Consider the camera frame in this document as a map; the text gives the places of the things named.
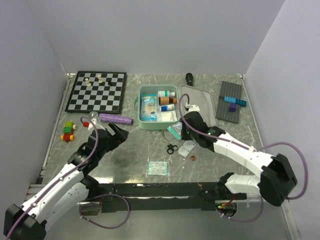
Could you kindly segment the white gauze packet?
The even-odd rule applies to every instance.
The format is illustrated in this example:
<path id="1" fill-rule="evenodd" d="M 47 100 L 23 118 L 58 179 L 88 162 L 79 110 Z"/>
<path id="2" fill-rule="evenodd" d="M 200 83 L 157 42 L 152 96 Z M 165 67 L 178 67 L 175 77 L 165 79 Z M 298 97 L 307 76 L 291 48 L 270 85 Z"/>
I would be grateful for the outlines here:
<path id="1" fill-rule="evenodd" d="M 177 121 L 177 114 L 174 110 L 160 111 L 157 113 L 158 122 L 175 122 Z"/>

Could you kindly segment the white blue bandage roll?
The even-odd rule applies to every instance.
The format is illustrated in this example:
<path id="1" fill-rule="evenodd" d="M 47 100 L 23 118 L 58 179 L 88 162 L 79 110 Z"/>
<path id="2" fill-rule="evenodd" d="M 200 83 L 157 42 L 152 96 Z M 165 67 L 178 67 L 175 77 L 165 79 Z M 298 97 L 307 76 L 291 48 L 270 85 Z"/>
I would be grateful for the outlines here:
<path id="1" fill-rule="evenodd" d="M 168 104 L 168 105 L 161 105 L 159 107 L 160 112 L 167 112 L 167 111 L 172 111 L 175 110 L 175 105 L 174 104 Z"/>

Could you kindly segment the mint green medicine case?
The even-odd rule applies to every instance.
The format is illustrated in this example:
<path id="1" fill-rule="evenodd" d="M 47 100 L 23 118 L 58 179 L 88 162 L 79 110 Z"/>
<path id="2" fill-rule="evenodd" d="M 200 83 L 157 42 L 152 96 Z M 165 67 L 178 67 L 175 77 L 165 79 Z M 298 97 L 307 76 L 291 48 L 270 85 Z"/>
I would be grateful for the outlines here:
<path id="1" fill-rule="evenodd" d="M 163 106 L 159 104 L 158 91 L 170 91 L 175 92 L 175 98 L 177 100 L 175 105 L 175 111 L 177 116 L 177 121 L 174 122 L 158 122 L 158 121 L 141 121 L 140 120 L 140 110 L 141 110 L 141 94 L 156 94 L 157 95 L 157 113 L 159 107 Z M 209 92 L 195 88 L 193 86 L 182 85 L 177 87 L 170 84 L 152 84 L 152 85 L 142 85 L 139 87 L 138 96 L 134 101 L 134 110 L 137 114 L 138 126 L 142 130 L 166 130 L 169 126 L 177 123 L 180 120 L 179 112 L 179 97 L 182 94 L 188 94 L 190 100 L 190 108 L 185 109 L 187 104 L 187 97 L 184 97 L 181 101 L 181 112 L 183 115 L 195 110 L 200 113 L 204 122 L 212 127 L 217 125 L 216 111 L 214 107 L 214 101 Z"/>

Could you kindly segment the blue cotton swab pack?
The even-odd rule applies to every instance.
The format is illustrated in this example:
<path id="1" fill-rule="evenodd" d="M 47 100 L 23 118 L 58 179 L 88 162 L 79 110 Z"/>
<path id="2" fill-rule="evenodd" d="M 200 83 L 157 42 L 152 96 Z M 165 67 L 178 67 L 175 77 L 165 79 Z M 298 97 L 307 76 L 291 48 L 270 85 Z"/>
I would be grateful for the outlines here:
<path id="1" fill-rule="evenodd" d="M 144 122 L 157 121 L 157 99 L 156 94 L 141 94 L 140 120 Z"/>

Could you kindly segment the brown orange-cap bottle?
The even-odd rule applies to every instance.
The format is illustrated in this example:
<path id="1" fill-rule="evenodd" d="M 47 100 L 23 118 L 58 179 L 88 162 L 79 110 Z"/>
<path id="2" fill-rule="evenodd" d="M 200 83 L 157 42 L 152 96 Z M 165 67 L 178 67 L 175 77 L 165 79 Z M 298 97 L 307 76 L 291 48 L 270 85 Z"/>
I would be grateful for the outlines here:
<path id="1" fill-rule="evenodd" d="M 170 105 L 170 104 L 176 104 L 177 99 L 175 97 L 159 97 L 158 98 L 158 103 L 160 105 Z"/>

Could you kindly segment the white green medicine bottle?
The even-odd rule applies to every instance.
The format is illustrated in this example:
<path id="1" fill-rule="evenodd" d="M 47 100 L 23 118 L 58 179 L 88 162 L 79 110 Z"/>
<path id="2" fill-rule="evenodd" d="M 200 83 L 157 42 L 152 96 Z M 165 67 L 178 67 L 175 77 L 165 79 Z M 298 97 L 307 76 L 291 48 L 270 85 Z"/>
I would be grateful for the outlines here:
<path id="1" fill-rule="evenodd" d="M 169 97 L 169 98 L 175 98 L 176 93 L 174 91 L 168 91 L 168 90 L 159 90 L 157 93 L 158 97 L 164 98 L 164 97 Z"/>

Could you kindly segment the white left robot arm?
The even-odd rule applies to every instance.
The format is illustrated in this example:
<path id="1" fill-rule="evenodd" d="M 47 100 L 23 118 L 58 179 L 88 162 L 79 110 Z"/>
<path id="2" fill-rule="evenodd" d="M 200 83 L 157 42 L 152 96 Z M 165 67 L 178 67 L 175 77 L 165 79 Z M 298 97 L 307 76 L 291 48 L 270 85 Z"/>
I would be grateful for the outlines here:
<path id="1" fill-rule="evenodd" d="M 38 193 L 5 212 L 3 234 L 8 240 L 43 240 L 47 231 L 77 203 L 93 201 L 99 183 L 89 173 L 102 157 L 124 143 L 129 132 L 109 123 L 111 134 L 92 125 L 92 133 L 74 152 L 60 172 Z"/>

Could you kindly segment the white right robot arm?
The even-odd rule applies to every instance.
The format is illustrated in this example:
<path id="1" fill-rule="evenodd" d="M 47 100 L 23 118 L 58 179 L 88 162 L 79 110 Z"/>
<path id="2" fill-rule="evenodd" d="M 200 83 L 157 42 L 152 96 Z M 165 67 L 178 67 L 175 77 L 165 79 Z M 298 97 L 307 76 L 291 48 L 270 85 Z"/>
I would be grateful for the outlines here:
<path id="1" fill-rule="evenodd" d="M 219 196 L 230 199 L 234 194 L 261 196 L 269 204 L 279 207 L 298 181 L 288 158 L 272 155 L 248 146 L 223 129 L 209 127 L 197 111 L 181 118 L 183 140 L 194 140 L 200 147 L 228 157 L 252 172 L 252 175 L 228 173 L 221 177 Z"/>

